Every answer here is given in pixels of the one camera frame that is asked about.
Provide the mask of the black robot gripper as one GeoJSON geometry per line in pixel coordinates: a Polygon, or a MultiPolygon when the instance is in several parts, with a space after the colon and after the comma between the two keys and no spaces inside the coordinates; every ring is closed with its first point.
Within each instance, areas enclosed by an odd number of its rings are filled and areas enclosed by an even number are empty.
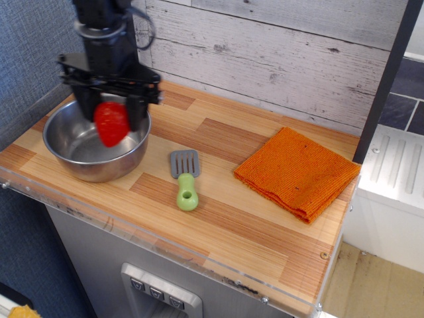
{"type": "Polygon", "coordinates": [[[147,116],[148,103],[160,102],[160,76],[139,61],[128,64],[121,73],[116,71],[112,60],[112,44],[119,34],[116,29],[77,28],[76,32],[83,40],[85,52],[61,54],[58,63],[62,66],[63,82],[71,86],[84,117],[94,122],[102,93],[126,97],[130,129],[139,131],[147,116]]]}

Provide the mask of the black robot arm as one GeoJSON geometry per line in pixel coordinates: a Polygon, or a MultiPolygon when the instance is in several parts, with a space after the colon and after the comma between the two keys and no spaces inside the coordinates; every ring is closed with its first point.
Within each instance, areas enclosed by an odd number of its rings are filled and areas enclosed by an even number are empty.
{"type": "Polygon", "coordinates": [[[83,115],[94,120],[105,93],[124,97],[129,127],[138,131],[148,106],[160,102],[161,77],[142,65],[138,52],[153,43],[152,19],[130,1],[74,1],[74,28],[83,53],[61,54],[62,80],[69,85],[83,115]]]}

